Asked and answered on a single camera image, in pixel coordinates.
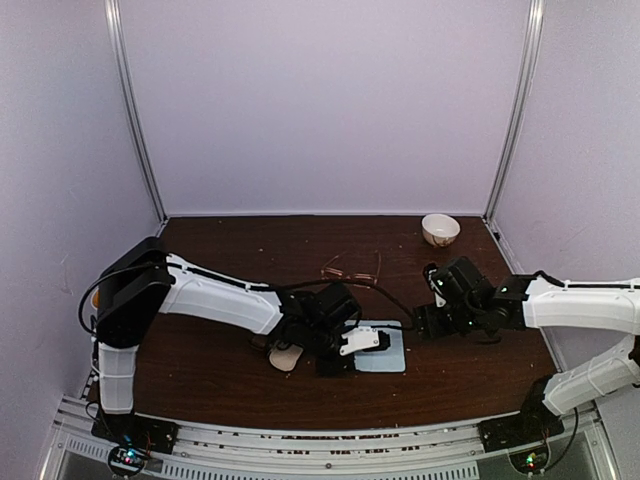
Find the white bowl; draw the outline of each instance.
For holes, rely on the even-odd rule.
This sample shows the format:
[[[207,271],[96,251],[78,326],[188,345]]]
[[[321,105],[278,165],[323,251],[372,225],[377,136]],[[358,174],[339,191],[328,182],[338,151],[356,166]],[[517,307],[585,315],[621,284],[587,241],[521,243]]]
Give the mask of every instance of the white bowl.
[[[448,247],[460,233],[460,224],[449,215],[432,213],[422,219],[422,236],[436,248]]]

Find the light blue cloth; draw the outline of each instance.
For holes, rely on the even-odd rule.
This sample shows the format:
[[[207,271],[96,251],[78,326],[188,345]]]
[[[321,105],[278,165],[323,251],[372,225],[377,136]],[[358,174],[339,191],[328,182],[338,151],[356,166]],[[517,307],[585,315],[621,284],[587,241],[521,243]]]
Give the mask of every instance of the light blue cloth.
[[[347,325],[353,325],[354,321],[348,321]],[[378,327],[379,325],[400,326],[396,320],[361,320],[362,327]],[[381,329],[389,334],[391,346],[383,352],[356,352],[354,356],[356,370],[359,372],[404,372],[404,342],[402,330],[388,328]]]

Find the vertical metal pole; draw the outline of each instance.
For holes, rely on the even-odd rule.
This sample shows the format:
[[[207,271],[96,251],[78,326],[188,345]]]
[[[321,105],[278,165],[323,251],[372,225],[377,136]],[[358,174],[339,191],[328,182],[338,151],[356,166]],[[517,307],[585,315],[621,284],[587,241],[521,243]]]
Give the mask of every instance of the vertical metal pole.
[[[529,7],[529,23],[527,25],[524,48],[522,50],[520,77],[518,79],[516,96],[513,102],[513,109],[511,111],[511,120],[509,121],[509,128],[502,148],[502,155],[500,157],[498,171],[496,172],[496,178],[491,190],[491,196],[489,197],[489,203],[487,204],[484,214],[485,221],[490,226],[493,224],[498,202],[500,201],[500,196],[502,195],[502,190],[509,171],[509,166],[515,153],[516,142],[518,140],[518,135],[522,126],[522,119],[524,117],[524,109],[531,89],[531,82],[533,80],[536,63],[538,61],[544,6],[545,0],[531,0]]]
[[[124,34],[120,20],[119,0],[105,0],[105,10],[107,14],[107,27],[109,29],[109,36],[111,37],[111,46],[113,47],[113,53],[116,57],[122,95],[124,97],[127,117],[129,120],[129,130],[131,131],[136,157],[140,163],[144,182],[146,184],[147,191],[151,196],[156,216],[162,223],[167,220],[167,214],[164,210],[162,199],[160,198],[158,184],[153,174],[151,162],[149,161],[149,153],[147,152],[147,146],[142,134],[140,116],[138,114],[138,108],[133,95],[133,84],[131,82],[131,74],[129,71],[129,63],[127,61],[127,52],[124,43]]]

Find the wooden tabletop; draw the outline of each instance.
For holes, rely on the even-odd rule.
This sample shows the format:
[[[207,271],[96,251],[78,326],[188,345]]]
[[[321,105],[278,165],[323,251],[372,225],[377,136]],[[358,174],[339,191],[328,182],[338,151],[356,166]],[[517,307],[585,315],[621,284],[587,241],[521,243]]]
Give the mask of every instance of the wooden tabletop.
[[[417,217],[251,217],[172,219],[169,251],[235,277],[286,284],[320,277],[333,264],[375,273],[379,285],[410,307],[433,300],[421,272],[430,262],[466,255],[495,284],[509,274],[478,218],[460,218],[447,249],[428,246]],[[364,318],[402,312],[375,292],[353,289]],[[304,356],[291,374],[250,347],[252,334],[199,318],[159,315],[138,355],[136,410],[240,427],[351,429],[424,425],[519,409],[531,382],[554,371],[538,331],[503,332],[487,346],[450,337],[433,342],[404,334],[402,373],[315,376]]]

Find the white wall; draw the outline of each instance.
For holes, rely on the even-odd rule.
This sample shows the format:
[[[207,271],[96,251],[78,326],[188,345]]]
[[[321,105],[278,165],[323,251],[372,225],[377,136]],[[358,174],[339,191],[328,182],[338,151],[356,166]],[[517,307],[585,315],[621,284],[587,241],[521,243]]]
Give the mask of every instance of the white wall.
[[[171,214],[481,213],[528,0],[122,2]]]
[[[548,1],[523,131],[497,224],[525,271],[640,277],[640,3]],[[568,366],[619,334],[554,329]],[[600,402],[616,456],[638,478],[640,392]]]
[[[90,342],[75,308],[157,228],[100,1],[0,5],[0,478],[34,478]]]

